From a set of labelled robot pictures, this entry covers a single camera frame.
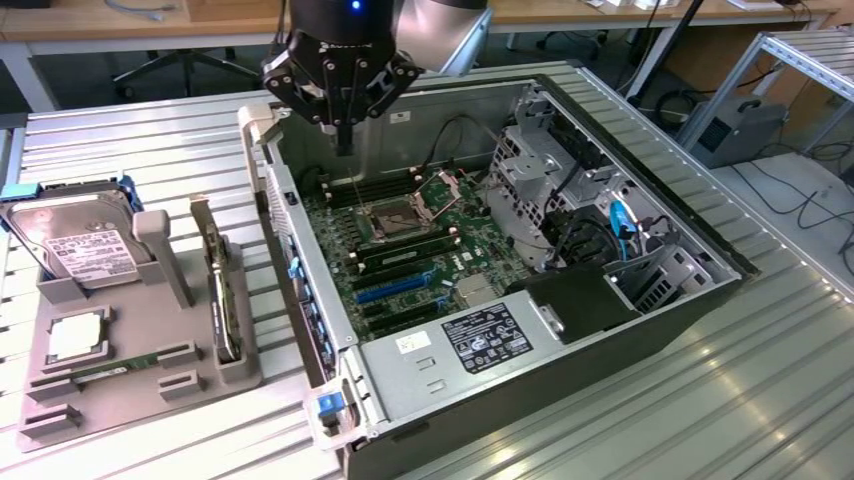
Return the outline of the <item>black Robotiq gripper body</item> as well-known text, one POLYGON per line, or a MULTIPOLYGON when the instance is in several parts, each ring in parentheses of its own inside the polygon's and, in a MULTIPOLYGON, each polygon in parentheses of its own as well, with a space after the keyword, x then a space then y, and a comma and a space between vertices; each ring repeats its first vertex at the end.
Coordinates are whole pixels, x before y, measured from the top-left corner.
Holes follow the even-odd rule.
POLYGON ((358 58, 387 60, 398 52, 393 1, 294 1, 287 51, 329 92, 335 119, 346 120, 346 97, 358 58))

